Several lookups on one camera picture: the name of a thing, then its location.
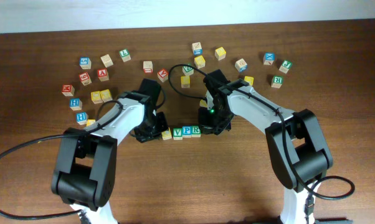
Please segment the green V block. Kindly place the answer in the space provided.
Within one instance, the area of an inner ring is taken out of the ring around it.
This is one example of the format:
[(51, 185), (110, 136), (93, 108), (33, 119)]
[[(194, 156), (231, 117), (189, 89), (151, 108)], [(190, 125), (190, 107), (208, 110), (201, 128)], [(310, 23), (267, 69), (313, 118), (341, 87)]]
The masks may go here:
[(173, 129), (173, 139), (174, 140), (182, 140), (183, 139), (183, 129), (182, 128), (174, 128)]

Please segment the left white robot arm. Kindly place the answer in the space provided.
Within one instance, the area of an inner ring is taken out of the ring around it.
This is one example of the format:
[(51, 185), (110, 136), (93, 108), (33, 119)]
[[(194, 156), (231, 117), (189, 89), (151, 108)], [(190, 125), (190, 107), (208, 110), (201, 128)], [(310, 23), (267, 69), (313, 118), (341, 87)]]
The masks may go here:
[(116, 223), (109, 199), (115, 184), (117, 147), (134, 132), (139, 142), (159, 139), (168, 129), (157, 112), (161, 85), (143, 79), (140, 88), (113, 100), (113, 108), (85, 129), (67, 129), (60, 142), (51, 190), (82, 223)]

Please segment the blue P block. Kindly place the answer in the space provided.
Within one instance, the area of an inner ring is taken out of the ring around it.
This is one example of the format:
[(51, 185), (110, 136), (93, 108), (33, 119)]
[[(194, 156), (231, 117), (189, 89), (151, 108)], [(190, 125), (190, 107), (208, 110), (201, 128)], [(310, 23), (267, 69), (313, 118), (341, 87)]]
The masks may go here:
[(192, 137), (192, 126), (183, 126), (182, 129), (182, 135), (184, 138)]

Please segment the yellow C block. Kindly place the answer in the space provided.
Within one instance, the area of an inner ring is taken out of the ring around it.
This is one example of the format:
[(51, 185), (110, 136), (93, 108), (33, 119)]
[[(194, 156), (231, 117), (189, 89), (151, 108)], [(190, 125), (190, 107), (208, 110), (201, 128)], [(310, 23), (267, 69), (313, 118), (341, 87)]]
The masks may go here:
[(163, 131), (161, 133), (161, 137), (162, 137), (162, 139), (164, 141), (168, 140), (168, 139), (171, 139), (173, 136), (172, 136), (172, 132), (171, 132), (170, 128), (168, 128), (167, 130)]

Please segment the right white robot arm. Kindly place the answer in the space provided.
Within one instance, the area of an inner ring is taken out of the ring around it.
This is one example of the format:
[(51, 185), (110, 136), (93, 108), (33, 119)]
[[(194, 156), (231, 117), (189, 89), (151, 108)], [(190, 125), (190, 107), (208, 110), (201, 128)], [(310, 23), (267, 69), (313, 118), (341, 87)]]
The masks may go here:
[(320, 124), (310, 110), (285, 109), (258, 94), (246, 81), (230, 82), (216, 70), (203, 82), (206, 108), (199, 109), (204, 134), (231, 129), (240, 116), (264, 133), (272, 169), (284, 187), (279, 223), (316, 223), (313, 210), (318, 188), (333, 165)]

